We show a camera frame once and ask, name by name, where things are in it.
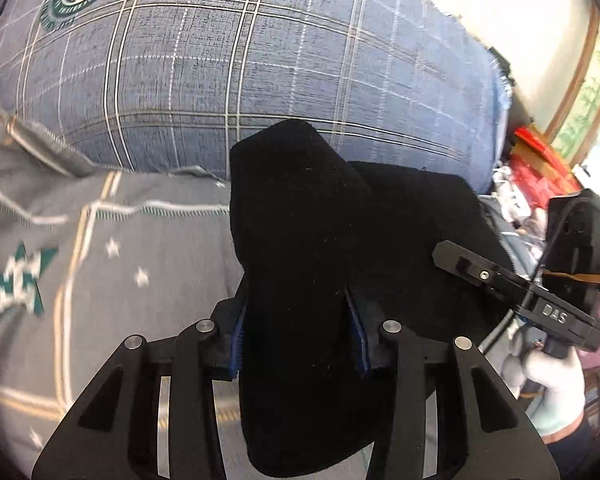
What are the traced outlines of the navy right sleeve forearm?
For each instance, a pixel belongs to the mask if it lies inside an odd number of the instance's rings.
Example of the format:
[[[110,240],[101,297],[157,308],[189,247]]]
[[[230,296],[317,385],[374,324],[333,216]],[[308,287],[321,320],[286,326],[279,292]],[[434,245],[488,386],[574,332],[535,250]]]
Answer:
[[[547,445],[562,478],[577,469],[591,451],[594,434],[586,418],[569,436]]]

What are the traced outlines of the right hand white glove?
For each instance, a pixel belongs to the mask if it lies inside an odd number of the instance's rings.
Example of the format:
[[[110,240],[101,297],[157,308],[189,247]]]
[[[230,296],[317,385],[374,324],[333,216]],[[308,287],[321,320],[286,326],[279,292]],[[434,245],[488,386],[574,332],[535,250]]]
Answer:
[[[573,434],[584,419],[585,381],[581,362],[573,347],[568,348],[563,359],[550,356],[531,344],[528,333],[527,326],[516,331],[501,378],[516,399],[527,382],[536,382],[544,388],[528,416],[544,443],[556,443]]]

